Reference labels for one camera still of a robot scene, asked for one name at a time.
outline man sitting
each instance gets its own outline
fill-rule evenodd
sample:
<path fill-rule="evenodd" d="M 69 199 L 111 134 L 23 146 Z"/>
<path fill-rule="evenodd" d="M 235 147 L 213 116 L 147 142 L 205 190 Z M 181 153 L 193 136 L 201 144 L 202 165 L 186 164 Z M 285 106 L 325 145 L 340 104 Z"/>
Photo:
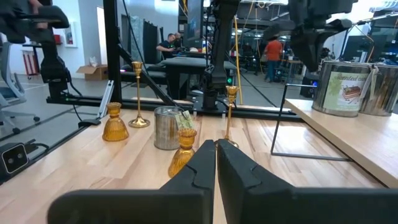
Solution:
<path fill-rule="evenodd" d="M 172 43 L 174 40 L 175 40 L 175 35 L 169 34 L 167 36 L 167 40 L 163 41 L 156 47 L 156 50 L 162 52 L 164 59 L 173 57 L 173 51 L 175 49 L 174 49 L 174 45 Z"/>

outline metal can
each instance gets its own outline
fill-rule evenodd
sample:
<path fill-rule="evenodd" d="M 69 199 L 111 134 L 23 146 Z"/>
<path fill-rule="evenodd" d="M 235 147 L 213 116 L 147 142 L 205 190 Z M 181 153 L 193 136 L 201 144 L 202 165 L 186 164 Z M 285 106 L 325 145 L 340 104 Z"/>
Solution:
<path fill-rule="evenodd" d="M 391 116 L 398 96 L 398 67 L 376 66 L 379 72 L 374 82 L 374 97 L 371 99 L 371 87 L 369 87 L 359 112 L 375 116 Z"/>
<path fill-rule="evenodd" d="M 358 116 L 361 92 L 369 73 L 365 63 L 325 62 L 312 108 L 335 116 Z"/>
<path fill-rule="evenodd" d="M 161 106 L 155 109 L 155 147 L 174 150 L 180 147 L 178 125 L 175 115 L 183 112 L 175 106 Z"/>

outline gray chair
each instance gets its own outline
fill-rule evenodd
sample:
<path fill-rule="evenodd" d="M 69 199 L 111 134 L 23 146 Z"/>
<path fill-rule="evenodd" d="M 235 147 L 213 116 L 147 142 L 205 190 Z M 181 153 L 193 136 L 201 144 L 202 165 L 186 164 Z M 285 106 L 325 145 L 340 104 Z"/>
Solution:
<path fill-rule="evenodd" d="M 10 56 L 11 44 L 9 42 L 3 43 L 1 52 L 1 76 L 7 87 L 0 87 L 0 125 L 10 124 L 12 126 L 12 132 L 19 134 L 21 131 L 11 121 L 10 118 L 16 116 L 32 116 L 35 122 L 40 121 L 40 118 L 32 113 L 17 113 L 4 111 L 4 108 L 9 106 L 18 105 L 26 102 L 25 90 L 22 87 L 18 76 L 12 75 L 9 67 L 9 56 Z"/>

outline light wood tabletop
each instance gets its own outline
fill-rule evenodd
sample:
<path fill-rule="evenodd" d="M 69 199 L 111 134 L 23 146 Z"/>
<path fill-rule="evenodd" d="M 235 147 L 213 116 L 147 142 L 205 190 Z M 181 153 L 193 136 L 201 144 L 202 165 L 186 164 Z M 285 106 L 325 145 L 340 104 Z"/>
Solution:
<path fill-rule="evenodd" d="M 312 101 L 286 100 L 306 123 L 389 187 L 398 187 L 398 115 L 343 118 L 315 111 Z"/>
<path fill-rule="evenodd" d="M 125 123 L 137 116 L 123 110 Z M 45 223 L 47 209 L 58 196 L 78 189 L 158 189 L 169 177 L 167 169 L 175 151 L 154 147 L 154 114 L 142 116 L 152 125 L 128 128 L 130 136 L 105 142 L 99 126 L 87 128 L 49 155 L 0 186 L 0 223 Z M 197 116 L 194 149 L 206 139 L 225 135 L 226 119 Z M 353 162 L 321 161 L 271 156 L 275 121 L 233 118 L 231 139 L 250 158 L 297 187 L 382 187 Z M 275 151 L 341 155 L 305 123 L 282 122 Z M 214 222 L 226 223 L 218 179 L 215 183 Z"/>

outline monitor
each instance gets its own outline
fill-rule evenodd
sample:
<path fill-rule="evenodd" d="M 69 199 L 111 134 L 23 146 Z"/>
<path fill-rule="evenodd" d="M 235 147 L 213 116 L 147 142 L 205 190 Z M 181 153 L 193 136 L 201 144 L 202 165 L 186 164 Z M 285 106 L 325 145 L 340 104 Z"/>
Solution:
<path fill-rule="evenodd" d="M 201 40 L 203 36 L 203 0 L 188 1 L 188 32 L 186 40 Z"/>

